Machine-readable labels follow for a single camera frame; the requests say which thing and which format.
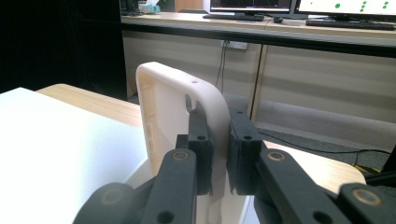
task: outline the monitor screen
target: monitor screen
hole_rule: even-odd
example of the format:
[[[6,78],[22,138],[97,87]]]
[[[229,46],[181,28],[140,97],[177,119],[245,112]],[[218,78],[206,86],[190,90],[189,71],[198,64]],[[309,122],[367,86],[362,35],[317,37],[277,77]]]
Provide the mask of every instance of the monitor screen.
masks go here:
[[[211,12],[287,14],[291,0],[211,0]]]
[[[396,0],[297,0],[295,11],[350,18],[395,17]]]

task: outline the desk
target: desk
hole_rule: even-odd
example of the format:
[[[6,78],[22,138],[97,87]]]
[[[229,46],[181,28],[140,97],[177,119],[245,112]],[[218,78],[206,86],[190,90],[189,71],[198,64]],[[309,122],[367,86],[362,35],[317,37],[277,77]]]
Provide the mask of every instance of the desk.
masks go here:
[[[123,16],[121,29],[145,33],[227,39],[297,49],[396,58],[396,31],[307,27],[304,21],[261,22],[203,19],[203,14],[161,12]]]
[[[50,86],[38,92],[110,119],[119,120],[133,126],[142,126],[140,108],[138,105],[133,105],[64,84]],[[345,163],[329,160],[270,142],[265,142],[265,144],[270,148],[279,148],[288,151],[317,184],[332,192],[338,192],[339,187],[345,183],[365,183],[362,174]],[[230,217],[228,218],[237,220],[239,216],[240,212],[234,212],[230,213]]]

